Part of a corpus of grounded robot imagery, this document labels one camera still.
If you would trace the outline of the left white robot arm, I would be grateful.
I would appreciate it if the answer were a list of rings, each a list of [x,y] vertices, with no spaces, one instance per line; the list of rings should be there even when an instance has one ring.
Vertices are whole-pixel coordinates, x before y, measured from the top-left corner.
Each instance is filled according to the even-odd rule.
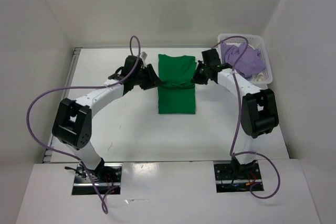
[[[156,75],[153,66],[146,64],[147,54],[139,57],[127,56],[124,66],[108,77],[103,89],[71,100],[61,100],[56,114],[52,134],[69,147],[86,166],[86,175],[93,182],[99,182],[105,174],[111,174],[104,166],[104,160],[92,146],[92,119],[112,101],[130,92],[135,86],[142,90],[156,88],[162,81]]]

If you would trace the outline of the green t shirt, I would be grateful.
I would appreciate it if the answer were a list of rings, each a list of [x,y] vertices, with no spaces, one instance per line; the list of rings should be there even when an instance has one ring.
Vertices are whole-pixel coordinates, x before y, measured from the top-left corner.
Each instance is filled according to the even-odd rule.
[[[195,114],[195,84],[191,82],[196,69],[194,56],[171,57],[158,55],[159,78],[163,84],[158,87],[159,114]]]

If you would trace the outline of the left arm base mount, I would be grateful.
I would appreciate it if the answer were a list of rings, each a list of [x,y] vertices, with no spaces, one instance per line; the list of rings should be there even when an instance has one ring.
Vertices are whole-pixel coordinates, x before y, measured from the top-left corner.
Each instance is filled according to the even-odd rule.
[[[65,166],[64,169],[75,172],[72,195],[82,196],[96,194],[89,176],[80,164],[78,164],[76,168]],[[91,174],[95,186],[102,195],[105,195],[106,193],[109,195],[119,195],[121,192],[122,165],[107,164],[106,169],[108,170],[107,173],[100,178]]]

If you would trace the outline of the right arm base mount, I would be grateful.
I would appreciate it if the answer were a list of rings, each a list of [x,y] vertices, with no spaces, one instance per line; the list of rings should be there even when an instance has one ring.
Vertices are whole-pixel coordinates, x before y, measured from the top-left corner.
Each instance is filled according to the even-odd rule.
[[[259,165],[253,161],[240,166],[236,162],[214,162],[217,193],[264,191]]]

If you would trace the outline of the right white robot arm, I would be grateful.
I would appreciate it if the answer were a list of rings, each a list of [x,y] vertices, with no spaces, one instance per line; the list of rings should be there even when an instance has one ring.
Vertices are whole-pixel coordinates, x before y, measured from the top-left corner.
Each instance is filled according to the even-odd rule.
[[[221,63],[216,49],[202,51],[192,82],[205,84],[214,81],[238,99],[238,126],[230,148],[230,172],[243,178],[256,160],[256,138],[269,134],[279,124],[275,94],[261,89],[238,74],[228,63]]]

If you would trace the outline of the purple t shirt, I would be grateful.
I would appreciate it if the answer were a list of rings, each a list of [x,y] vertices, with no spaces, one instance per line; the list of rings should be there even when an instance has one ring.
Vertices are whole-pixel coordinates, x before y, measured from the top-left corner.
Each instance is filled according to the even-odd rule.
[[[266,65],[261,59],[260,50],[254,49],[251,46],[248,46],[245,53],[239,59],[239,56],[244,51],[245,47],[245,42],[241,43],[239,46],[223,42],[221,44],[221,57],[224,63],[228,63],[231,66],[237,62],[235,65],[236,71],[245,79],[250,80],[254,75],[262,73],[266,68]]]

